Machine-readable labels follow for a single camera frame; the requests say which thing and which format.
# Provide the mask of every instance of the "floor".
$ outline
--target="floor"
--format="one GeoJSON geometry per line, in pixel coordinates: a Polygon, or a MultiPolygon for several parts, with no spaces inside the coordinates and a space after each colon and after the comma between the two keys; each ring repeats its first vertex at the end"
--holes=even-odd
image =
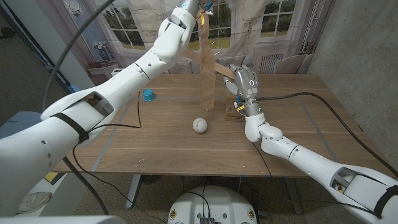
{"type": "MultiPolygon", "coordinates": [[[[126,174],[100,174],[100,178],[111,182],[117,188],[127,194],[132,175],[126,174]]],[[[153,184],[142,183],[136,198],[136,207],[128,210],[124,207],[125,199],[110,186],[95,180],[93,186],[107,205],[109,213],[121,217],[126,223],[162,223],[154,217],[167,222],[170,207],[185,191],[205,184],[217,184],[231,189],[237,189],[239,177],[184,177],[162,176],[153,184]]],[[[312,179],[296,179],[298,192],[301,199],[333,200],[333,198],[318,183],[312,179]]],[[[329,203],[302,202],[304,214],[294,213],[292,204],[288,199],[288,193],[281,178],[253,178],[242,177],[241,195],[248,199],[253,206],[258,204],[259,209],[268,210],[270,219],[260,219],[260,224],[266,223],[362,223],[356,217],[348,213],[342,206],[329,203]]],[[[93,196],[86,192],[81,200],[75,215],[101,215],[100,206],[93,196]]]]}

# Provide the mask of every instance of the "radiator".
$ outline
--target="radiator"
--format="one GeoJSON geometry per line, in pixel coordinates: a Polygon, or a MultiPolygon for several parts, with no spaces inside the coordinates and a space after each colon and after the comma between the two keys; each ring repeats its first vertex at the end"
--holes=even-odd
{"type": "Polygon", "coordinates": [[[276,71],[276,62],[282,60],[284,55],[268,55],[263,56],[261,60],[260,66],[260,74],[275,74],[276,71]]]}

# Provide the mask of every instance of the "gray wall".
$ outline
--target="gray wall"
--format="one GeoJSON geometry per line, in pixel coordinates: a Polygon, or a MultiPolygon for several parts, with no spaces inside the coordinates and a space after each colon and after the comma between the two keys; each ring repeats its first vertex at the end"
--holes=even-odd
{"type": "Polygon", "coordinates": [[[398,168],[398,1],[336,0],[308,73],[398,168]]]}
{"type": "MultiPolygon", "coordinates": [[[[0,27],[9,24],[0,16],[0,27]]],[[[49,72],[16,34],[0,39],[0,125],[18,111],[41,112],[49,72]]],[[[50,89],[48,103],[65,96],[57,82],[50,89]]]]}

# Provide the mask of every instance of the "grass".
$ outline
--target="grass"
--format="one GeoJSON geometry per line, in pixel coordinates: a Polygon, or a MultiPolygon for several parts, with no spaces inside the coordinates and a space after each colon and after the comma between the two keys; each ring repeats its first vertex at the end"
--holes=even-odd
{"type": "MultiPolygon", "coordinates": [[[[123,42],[120,42],[120,43],[122,44],[122,46],[124,48],[132,49],[131,45],[123,43],[123,42]]],[[[134,49],[136,49],[136,50],[145,50],[145,46],[141,46],[141,45],[133,45],[133,46],[134,46],[134,49]]]]}
{"type": "MultiPolygon", "coordinates": [[[[276,32],[276,37],[280,37],[280,36],[283,36],[283,35],[287,35],[287,30],[286,31],[277,31],[276,32]]],[[[262,32],[261,33],[261,38],[264,38],[264,37],[274,37],[274,31],[272,31],[272,32],[262,32]]]]}
{"type": "MultiPolygon", "coordinates": [[[[217,38],[209,39],[210,49],[228,49],[231,47],[231,38],[230,37],[223,37],[223,38],[219,38],[218,40],[219,41],[217,41],[217,38]]],[[[188,48],[190,50],[199,50],[200,49],[199,40],[190,42],[188,45],[188,48]]]]}

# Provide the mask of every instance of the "blue cup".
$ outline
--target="blue cup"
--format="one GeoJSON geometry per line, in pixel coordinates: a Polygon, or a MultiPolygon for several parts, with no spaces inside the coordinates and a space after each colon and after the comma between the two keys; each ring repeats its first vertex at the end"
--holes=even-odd
{"type": "Polygon", "coordinates": [[[155,93],[151,89],[146,89],[142,92],[144,95],[144,101],[152,101],[156,98],[155,93]]]}

